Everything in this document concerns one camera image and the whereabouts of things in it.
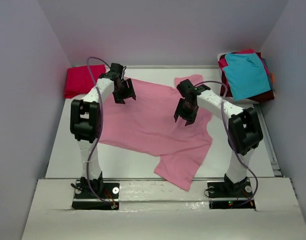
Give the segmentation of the pink t shirt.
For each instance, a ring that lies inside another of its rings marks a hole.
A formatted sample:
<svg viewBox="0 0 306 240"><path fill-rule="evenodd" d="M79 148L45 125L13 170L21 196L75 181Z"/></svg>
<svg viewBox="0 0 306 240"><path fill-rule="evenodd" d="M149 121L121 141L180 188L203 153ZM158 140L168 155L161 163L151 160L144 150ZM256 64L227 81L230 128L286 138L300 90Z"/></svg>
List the pink t shirt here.
<svg viewBox="0 0 306 240"><path fill-rule="evenodd" d="M100 143L160 158L154 173L188 191L212 145L207 125L212 114L199 109L195 122L174 119L181 98L175 87L132 80L136 100L103 103Z"/></svg>

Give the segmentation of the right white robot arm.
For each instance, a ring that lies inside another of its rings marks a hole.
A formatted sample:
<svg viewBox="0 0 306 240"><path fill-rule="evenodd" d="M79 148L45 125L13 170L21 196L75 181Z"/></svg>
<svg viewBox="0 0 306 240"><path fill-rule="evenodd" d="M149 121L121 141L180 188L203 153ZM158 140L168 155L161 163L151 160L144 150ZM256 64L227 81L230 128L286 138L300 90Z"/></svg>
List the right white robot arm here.
<svg viewBox="0 0 306 240"><path fill-rule="evenodd" d="M198 110L203 108L223 121L232 155L224 181L215 192L236 195L246 186L247 173L251 171L251 156L263 139L256 110L228 102L224 96L211 90L206 81L193 84L185 79L176 88L182 97L174 114L175 119L181 117L187 125L191 125L195 122Z"/></svg>

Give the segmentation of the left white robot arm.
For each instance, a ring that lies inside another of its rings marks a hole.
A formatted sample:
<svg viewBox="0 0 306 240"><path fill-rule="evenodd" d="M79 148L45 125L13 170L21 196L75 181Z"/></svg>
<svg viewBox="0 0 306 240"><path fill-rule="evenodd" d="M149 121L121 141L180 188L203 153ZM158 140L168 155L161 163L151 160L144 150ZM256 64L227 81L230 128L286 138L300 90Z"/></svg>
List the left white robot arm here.
<svg viewBox="0 0 306 240"><path fill-rule="evenodd" d="M126 68L112 63L107 73L102 73L95 79L88 65L94 86L83 98L71 102L70 132L77 140L83 166L80 185L74 187L101 201L104 182L97 144L103 131L103 103L109 96L117 104L125 104L125 99L136 99L132 80L124 79Z"/></svg>

